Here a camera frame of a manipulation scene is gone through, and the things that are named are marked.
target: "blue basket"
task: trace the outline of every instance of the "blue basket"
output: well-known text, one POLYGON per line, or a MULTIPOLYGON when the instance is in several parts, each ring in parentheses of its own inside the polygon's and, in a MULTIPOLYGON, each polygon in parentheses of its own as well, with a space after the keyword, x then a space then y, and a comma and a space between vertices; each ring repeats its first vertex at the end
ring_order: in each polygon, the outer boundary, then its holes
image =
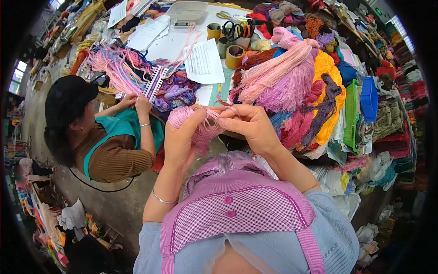
POLYGON ((365 121, 376 122, 378 101, 379 96, 377 95, 377 89, 373 77, 367 76, 364 78, 362 94, 360 96, 360 104, 362 106, 365 121))

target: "light blue shirt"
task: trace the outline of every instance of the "light blue shirt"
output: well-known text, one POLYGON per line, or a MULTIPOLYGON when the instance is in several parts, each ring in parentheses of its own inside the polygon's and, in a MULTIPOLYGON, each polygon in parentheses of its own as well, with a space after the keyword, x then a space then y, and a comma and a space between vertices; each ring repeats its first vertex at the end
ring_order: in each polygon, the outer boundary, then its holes
MULTIPOLYGON (((359 242, 351 223, 339 211, 333 198, 321 190, 310 190, 304 196, 316 214, 310 228, 324 258, 325 272, 349 274, 359 256, 359 242)), ((160 232, 161 223, 143 225, 133 273, 161 273, 160 232)), ((224 249, 227 239, 231 245, 235 240, 240 241, 278 273, 308 273, 307 261, 295 232, 259 232, 220 234, 187 244, 175 254, 175 274, 203 273, 215 253, 224 249)), ((245 254, 240 254, 251 262, 245 254)))

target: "woman's left hand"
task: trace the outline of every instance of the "woman's left hand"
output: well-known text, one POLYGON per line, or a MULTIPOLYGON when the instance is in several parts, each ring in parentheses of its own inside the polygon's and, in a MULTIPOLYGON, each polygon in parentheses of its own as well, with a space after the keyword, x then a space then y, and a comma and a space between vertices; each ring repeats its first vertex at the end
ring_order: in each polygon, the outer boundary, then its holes
POLYGON ((137 95, 135 93, 126 94, 125 97, 120 101, 119 107, 122 111, 128 108, 133 108, 137 100, 137 95))
POLYGON ((183 123, 181 128, 174 128, 166 123, 164 135, 164 166, 175 170, 184 176, 195 158, 192 148, 192 136, 200 123, 205 121, 207 111, 203 108, 195 110, 183 123))

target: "concrete floor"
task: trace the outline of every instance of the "concrete floor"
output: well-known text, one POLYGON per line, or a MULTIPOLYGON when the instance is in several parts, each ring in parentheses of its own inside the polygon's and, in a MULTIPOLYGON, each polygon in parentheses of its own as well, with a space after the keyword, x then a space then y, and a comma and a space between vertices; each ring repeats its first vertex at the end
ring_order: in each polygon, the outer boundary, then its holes
MULTIPOLYGON (((29 153, 32 158, 40 162, 49 159, 51 165, 57 165, 50 155, 43 136, 46 127, 44 105, 51 85, 50 77, 48 77, 40 91, 28 88, 22 139, 31 139, 29 153)), ((186 177, 190 176, 211 155, 226 152, 225 146, 217 138, 211 141, 210 148, 209 154, 195 159, 186 177)), ((78 170, 72 170, 81 180, 102 190, 120 189, 131 181, 125 180, 115 184, 91 182, 78 170)), ((127 189, 115 193, 103 193, 84 185, 71 174, 67 167, 59 166, 58 171, 53 175, 52 182, 57 188, 58 195, 64 196, 70 206, 79 198, 85 211, 93 214, 105 229, 108 228, 106 224, 110 224, 125 236, 119 237, 118 242, 124 246, 123 254, 126 262, 133 265, 139 249, 138 234, 141 230, 143 208, 157 176, 155 172, 147 171, 136 177, 127 189)))

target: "brown sweater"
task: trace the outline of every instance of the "brown sweater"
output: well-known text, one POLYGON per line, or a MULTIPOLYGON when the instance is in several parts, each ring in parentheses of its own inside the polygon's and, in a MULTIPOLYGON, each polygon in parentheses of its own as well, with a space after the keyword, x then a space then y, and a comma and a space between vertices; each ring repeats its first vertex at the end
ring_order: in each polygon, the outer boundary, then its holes
MULTIPOLYGON (((107 136, 96 123, 85 140, 74 150, 78 170, 84 174, 84 159, 88 152, 107 136)), ((115 183, 152 168, 154 157, 146 150, 133 150, 134 138, 118 135, 109 138, 91 155, 88 164, 90 178, 99 182, 115 183)))

